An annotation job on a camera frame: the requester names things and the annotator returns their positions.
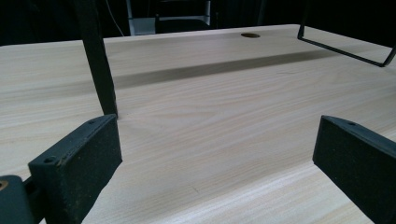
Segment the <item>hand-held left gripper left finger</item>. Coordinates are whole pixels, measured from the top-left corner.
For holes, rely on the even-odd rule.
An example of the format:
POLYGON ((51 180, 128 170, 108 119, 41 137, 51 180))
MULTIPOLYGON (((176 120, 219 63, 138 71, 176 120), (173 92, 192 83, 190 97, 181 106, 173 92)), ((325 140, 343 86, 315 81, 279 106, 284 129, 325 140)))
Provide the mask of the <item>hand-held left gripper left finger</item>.
POLYGON ((48 224, 80 224, 122 163, 115 115, 91 119, 28 163, 48 224))

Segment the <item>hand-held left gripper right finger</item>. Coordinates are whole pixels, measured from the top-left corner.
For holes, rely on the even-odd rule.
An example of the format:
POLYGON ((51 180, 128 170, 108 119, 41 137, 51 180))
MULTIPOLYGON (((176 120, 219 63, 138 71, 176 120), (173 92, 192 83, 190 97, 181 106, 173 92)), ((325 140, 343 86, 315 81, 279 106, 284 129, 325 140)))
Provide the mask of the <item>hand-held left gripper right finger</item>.
POLYGON ((313 162, 374 224, 396 224, 396 142, 323 116, 313 162))

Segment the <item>black metal shelf rack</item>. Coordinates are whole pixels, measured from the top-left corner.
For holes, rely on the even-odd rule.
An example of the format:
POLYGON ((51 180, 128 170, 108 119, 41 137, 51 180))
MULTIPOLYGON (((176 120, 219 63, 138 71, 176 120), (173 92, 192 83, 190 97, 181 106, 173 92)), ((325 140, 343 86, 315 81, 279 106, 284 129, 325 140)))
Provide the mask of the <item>black metal shelf rack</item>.
MULTIPOLYGON (((95 0, 73 0, 74 9, 78 17, 78 26, 80 30, 83 47, 87 56, 88 64, 92 73, 92 80, 99 99, 100 106, 105 116, 118 116, 116 93, 110 66, 106 56, 106 47, 102 37, 100 21, 98 19, 95 0)), ((386 60, 382 63, 375 62, 361 56, 336 49, 329 45, 319 43, 304 38, 306 16, 299 27, 297 38, 306 43, 341 53, 348 57, 370 63, 379 67, 385 67, 393 60, 396 55, 396 42, 391 47, 391 51, 386 60)))

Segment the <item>pale metal frame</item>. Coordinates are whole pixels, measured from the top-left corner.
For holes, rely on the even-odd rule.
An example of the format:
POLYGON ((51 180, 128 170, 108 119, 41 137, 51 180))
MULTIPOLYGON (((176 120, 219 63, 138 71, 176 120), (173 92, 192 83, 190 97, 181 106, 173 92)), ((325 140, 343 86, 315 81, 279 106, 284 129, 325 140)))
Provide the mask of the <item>pale metal frame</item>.
POLYGON ((126 0, 131 35, 210 30, 215 0, 126 0))

